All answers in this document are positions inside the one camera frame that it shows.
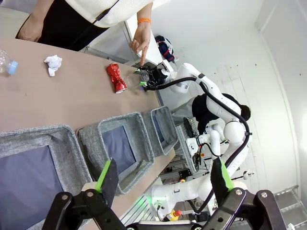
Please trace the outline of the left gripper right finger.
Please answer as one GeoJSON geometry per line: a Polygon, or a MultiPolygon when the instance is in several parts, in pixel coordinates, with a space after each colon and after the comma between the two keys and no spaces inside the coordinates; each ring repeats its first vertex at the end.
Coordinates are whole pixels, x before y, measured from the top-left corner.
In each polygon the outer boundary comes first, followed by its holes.
{"type": "Polygon", "coordinates": [[[271,191],[260,190],[252,194],[235,187],[219,158],[213,160],[210,179],[218,208],[203,230],[229,230],[236,218],[246,220],[252,230],[287,230],[271,191]]]}

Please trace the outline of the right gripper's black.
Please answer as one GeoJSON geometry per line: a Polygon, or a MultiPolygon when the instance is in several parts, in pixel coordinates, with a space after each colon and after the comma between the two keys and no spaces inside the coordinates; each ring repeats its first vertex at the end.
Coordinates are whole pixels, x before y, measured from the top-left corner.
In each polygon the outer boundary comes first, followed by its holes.
{"type": "Polygon", "coordinates": [[[170,72],[166,69],[138,67],[133,74],[149,75],[148,81],[140,81],[139,88],[141,90],[152,91],[157,90],[160,85],[164,85],[170,78],[170,72]]]}

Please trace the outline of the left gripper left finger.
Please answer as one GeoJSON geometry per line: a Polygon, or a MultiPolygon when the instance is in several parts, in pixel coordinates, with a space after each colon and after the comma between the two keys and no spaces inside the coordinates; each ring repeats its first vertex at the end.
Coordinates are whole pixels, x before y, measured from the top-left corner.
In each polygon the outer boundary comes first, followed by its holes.
{"type": "Polygon", "coordinates": [[[85,220],[93,219],[100,230],[126,230],[111,209],[118,186],[117,165],[108,160],[94,188],[77,195],[58,193],[42,230],[78,230],[85,220]]]}

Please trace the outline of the crushed red can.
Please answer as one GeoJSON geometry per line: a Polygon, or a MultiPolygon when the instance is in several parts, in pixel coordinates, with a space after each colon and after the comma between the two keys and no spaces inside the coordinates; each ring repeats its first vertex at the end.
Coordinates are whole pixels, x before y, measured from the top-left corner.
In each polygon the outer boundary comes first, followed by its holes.
{"type": "Polygon", "coordinates": [[[127,89],[124,80],[120,76],[119,66],[117,63],[112,63],[106,67],[106,71],[114,85],[115,93],[122,93],[127,89]]]}

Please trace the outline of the white paper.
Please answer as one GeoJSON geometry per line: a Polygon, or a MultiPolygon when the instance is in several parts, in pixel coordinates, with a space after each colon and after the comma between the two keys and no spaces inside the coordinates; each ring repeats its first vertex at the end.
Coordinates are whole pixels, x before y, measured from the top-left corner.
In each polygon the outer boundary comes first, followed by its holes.
{"type": "Polygon", "coordinates": [[[62,58],[57,55],[47,57],[44,62],[48,65],[48,73],[50,77],[55,76],[55,72],[61,67],[62,58]]]}

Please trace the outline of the person's right forearm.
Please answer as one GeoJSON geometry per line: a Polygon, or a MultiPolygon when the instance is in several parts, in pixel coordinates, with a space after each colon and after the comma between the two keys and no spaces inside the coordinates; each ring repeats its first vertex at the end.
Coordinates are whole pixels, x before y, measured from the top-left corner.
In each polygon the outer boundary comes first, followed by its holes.
{"type": "Polygon", "coordinates": [[[37,21],[43,21],[53,2],[54,0],[37,0],[30,17],[37,21]]]}

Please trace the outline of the person's left forearm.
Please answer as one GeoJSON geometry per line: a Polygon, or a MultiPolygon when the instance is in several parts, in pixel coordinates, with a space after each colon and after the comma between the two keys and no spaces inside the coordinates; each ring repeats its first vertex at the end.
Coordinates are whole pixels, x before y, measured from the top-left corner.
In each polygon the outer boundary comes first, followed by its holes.
{"type": "Polygon", "coordinates": [[[142,9],[140,9],[137,12],[138,21],[141,21],[142,19],[148,19],[148,20],[151,19],[152,6],[153,6],[153,2],[150,2],[149,4],[147,4],[146,6],[144,6],[142,9]]]}

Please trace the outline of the person's left hand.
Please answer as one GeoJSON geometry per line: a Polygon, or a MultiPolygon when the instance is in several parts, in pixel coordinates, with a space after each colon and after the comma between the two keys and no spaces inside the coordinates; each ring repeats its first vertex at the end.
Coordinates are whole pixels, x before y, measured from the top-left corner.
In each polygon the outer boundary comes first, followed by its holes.
{"type": "Polygon", "coordinates": [[[137,26],[133,40],[130,42],[131,49],[136,53],[142,53],[140,65],[145,64],[145,58],[151,39],[151,24],[140,23],[137,26]]]}

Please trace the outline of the person's right hand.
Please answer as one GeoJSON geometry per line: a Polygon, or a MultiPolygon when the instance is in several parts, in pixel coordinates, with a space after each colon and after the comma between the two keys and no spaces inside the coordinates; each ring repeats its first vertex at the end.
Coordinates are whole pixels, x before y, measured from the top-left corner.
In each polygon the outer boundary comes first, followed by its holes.
{"type": "Polygon", "coordinates": [[[29,15],[18,31],[16,38],[31,42],[37,42],[41,37],[44,19],[29,15]]]}

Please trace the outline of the blue and red bag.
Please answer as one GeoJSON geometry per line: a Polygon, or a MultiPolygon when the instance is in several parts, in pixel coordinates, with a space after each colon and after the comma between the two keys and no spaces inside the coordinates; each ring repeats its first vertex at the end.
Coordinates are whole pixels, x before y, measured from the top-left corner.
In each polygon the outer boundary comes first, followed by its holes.
{"type": "Polygon", "coordinates": [[[168,62],[174,63],[175,62],[175,57],[173,55],[174,51],[170,41],[161,35],[156,36],[155,41],[157,43],[159,52],[162,55],[163,59],[167,60],[168,62]]]}

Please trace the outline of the grey fabric basket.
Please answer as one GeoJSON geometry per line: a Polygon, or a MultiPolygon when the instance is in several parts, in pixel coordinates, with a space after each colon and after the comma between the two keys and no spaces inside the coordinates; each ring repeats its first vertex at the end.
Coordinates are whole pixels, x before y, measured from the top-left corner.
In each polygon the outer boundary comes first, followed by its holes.
{"type": "Polygon", "coordinates": [[[139,112],[82,127],[76,136],[93,180],[98,180],[108,160],[115,160],[118,196],[129,193],[154,164],[153,149],[139,112]]]}
{"type": "Polygon", "coordinates": [[[41,230],[55,196],[91,180],[69,126],[0,133],[0,230],[41,230]]]}
{"type": "Polygon", "coordinates": [[[167,155],[178,142],[178,136],[170,110],[161,106],[141,112],[154,156],[167,155]]]}

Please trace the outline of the yellow red emergency stop button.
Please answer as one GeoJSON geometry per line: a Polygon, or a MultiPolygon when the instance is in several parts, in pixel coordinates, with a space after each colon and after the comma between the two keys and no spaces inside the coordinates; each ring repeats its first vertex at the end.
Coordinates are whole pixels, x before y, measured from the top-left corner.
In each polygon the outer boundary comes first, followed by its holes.
{"type": "Polygon", "coordinates": [[[163,221],[177,221],[179,219],[179,217],[182,215],[182,211],[181,210],[172,210],[169,214],[167,214],[163,221]]]}

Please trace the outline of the background person in black top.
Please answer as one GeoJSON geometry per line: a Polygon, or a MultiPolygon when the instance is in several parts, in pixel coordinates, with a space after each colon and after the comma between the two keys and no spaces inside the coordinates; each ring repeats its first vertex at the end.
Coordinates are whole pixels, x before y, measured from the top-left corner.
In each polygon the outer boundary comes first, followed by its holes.
{"type": "MultiPolygon", "coordinates": [[[[251,117],[251,111],[250,108],[247,105],[240,104],[233,96],[223,93],[223,96],[230,99],[234,103],[236,103],[240,109],[241,109],[241,116],[248,121],[251,117]]],[[[206,126],[208,123],[212,120],[216,120],[219,117],[214,115],[209,111],[209,109],[206,107],[206,98],[207,96],[205,94],[198,95],[195,97],[192,103],[192,114],[196,118],[196,121],[198,122],[198,131],[199,134],[202,135],[205,132],[206,126]]]]}

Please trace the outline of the person in white sweater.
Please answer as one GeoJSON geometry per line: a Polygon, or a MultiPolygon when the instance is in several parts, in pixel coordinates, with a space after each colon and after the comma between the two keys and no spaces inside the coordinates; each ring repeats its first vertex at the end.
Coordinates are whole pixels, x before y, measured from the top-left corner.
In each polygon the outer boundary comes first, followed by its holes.
{"type": "Polygon", "coordinates": [[[80,51],[108,28],[119,24],[155,0],[119,0],[100,21],[102,11],[117,0],[54,0],[44,19],[38,43],[80,51]]]}

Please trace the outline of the clear bottle with blue cap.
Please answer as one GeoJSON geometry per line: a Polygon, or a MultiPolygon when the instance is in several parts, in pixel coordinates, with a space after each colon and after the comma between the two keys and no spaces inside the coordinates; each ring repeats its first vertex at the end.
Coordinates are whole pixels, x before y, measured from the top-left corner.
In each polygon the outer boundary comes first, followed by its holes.
{"type": "Polygon", "coordinates": [[[7,73],[13,75],[16,72],[17,67],[18,62],[12,60],[5,51],[0,50],[0,74],[7,73]]]}

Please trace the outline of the aluminium mounting frame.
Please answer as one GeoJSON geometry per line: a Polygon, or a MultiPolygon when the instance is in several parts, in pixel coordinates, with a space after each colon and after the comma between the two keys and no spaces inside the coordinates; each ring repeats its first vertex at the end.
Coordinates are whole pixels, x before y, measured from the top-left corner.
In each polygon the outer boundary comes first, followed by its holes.
{"type": "Polygon", "coordinates": [[[119,219],[125,226],[141,220],[158,221],[150,201],[151,199],[148,198],[147,194],[143,194],[119,219]]]}

